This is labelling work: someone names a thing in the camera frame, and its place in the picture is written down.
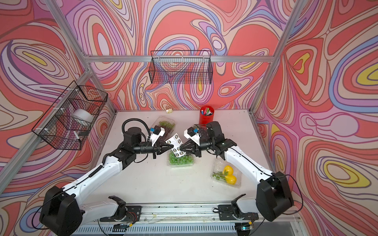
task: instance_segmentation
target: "pen holder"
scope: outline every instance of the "pen holder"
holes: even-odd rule
[[[201,111],[205,111],[207,108],[209,108],[210,112],[212,113],[211,115],[209,116],[206,116],[206,115],[203,115],[201,113]],[[205,125],[209,122],[212,122],[214,119],[214,108],[212,108],[211,106],[203,106],[201,107],[200,109],[200,121],[199,121],[199,125]]]

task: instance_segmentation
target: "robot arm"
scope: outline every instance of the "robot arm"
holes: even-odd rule
[[[155,126],[151,132],[151,136],[142,142],[141,129],[129,128],[124,132],[123,142],[116,150],[107,154],[101,164],[62,188],[54,186],[49,189],[42,205],[40,222],[58,236],[69,236],[80,225],[96,219],[111,217],[121,221],[126,215],[125,202],[122,199],[110,196],[100,202],[83,202],[106,180],[129,166],[136,159],[136,154],[152,153],[155,159],[156,155],[173,148],[173,145],[159,139],[165,132],[162,127]]]
[[[184,131],[189,140],[180,148],[196,156],[202,150],[211,149],[217,156],[236,166],[244,175],[257,185],[256,197],[238,197],[233,204],[234,213],[239,218],[248,212],[260,212],[268,221],[273,221],[294,205],[286,176],[274,173],[247,156],[235,142],[225,139],[218,122],[213,121],[206,127]]]

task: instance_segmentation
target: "white table surface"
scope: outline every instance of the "white table surface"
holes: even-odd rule
[[[183,143],[187,141],[184,130],[198,123],[198,111],[125,111],[118,112],[110,134],[106,140],[98,163],[106,153],[112,152],[123,141],[122,123],[129,118],[139,118],[151,126],[159,116],[165,116],[176,121],[173,132],[177,133]],[[258,137],[247,110],[216,110],[214,120],[221,125],[225,138],[232,139],[251,158],[265,168],[269,168],[260,146]],[[125,130],[137,126],[144,134],[146,128],[132,121],[126,124]],[[136,161],[142,160],[145,154],[138,154]],[[116,176],[108,179],[97,188],[85,203],[101,201],[116,195],[126,203],[171,203],[171,202],[219,202],[231,201],[246,193],[256,196],[256,186],[246,176],[242,175],[242,185],[235,188],[215,182],[210,178],[215,156],[202,152],[202,157],[195,158],[191,167],[168,167],[167,152],[152,159],[152,154],[141,163],[132,163]]]

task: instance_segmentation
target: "wall-mounted basket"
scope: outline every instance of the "wall-mounted basket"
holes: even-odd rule
[[[211,84],[209,50],[157,50],[151,51],[151,57],[151,83]]]
[[[69,93],[60,107],[53,108],[51,119],[43,127],[36,128],[47,110],[32,131],[55,149],[81,150],[93,124],[104,107],[108,94],[92,86],[77,85],[64,92]]]

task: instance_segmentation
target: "white roll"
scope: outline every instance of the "white roll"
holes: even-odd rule
[[[94,118],[93,115],[91,115],[89,112],[83,109],[77,109],[71,116],[75,118],[75,120],[78,123],[82,125],[86,125],[86,126],[89,126],[92,123],[93,118]]]

